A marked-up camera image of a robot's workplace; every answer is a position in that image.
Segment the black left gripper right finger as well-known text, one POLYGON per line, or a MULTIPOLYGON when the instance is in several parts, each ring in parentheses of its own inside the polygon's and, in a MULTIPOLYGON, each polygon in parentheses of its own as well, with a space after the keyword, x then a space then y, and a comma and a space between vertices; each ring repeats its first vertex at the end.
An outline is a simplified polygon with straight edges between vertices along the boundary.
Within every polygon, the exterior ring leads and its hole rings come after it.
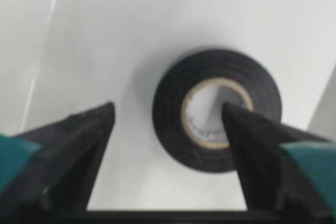
POLYGON ((335 142, 231 103, 222 120, 247 205, 223 223, 335 223, 335 142))

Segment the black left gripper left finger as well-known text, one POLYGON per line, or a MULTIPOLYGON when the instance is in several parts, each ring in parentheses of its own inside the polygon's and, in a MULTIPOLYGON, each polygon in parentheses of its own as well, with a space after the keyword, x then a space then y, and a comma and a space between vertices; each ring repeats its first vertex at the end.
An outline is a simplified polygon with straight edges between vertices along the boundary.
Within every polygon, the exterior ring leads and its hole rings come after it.
POLYGON ((112 102, 16 136, 1 136, 1 223, 87 210, 115 123, 112 102))

